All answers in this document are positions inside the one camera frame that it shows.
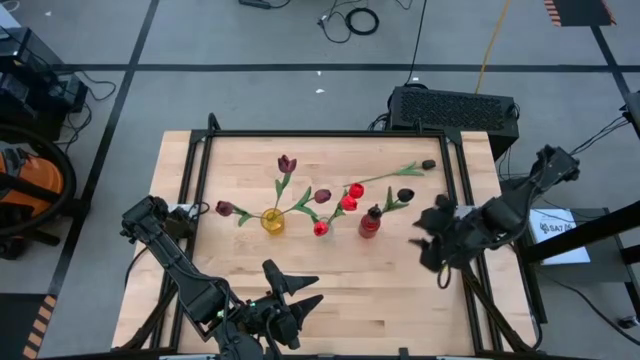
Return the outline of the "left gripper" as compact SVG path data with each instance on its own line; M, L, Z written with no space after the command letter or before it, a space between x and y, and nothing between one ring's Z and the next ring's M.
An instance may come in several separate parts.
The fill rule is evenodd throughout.
M318 282L319 278L285 275L271 259L264 261L262 268L270 289L265 296L250 302L247 329L264 336L273 350L277 348L276 342L296 350L300 347L298 322L303 322L324 296L300 300L290 309L285 295L293 296L298 290Z

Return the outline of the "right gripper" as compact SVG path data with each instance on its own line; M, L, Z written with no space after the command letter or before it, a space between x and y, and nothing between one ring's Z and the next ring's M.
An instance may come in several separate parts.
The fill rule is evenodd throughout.
M459 217L456 215L456 203L444 194L436 197L435 205L436 208L423 210L420 218L413 223L414 227L434 235L434 239L408 240L420 248L420 264L433 273L445 267L460 271L470 269L471 262L481 252L483 209L463 206L466 213Z

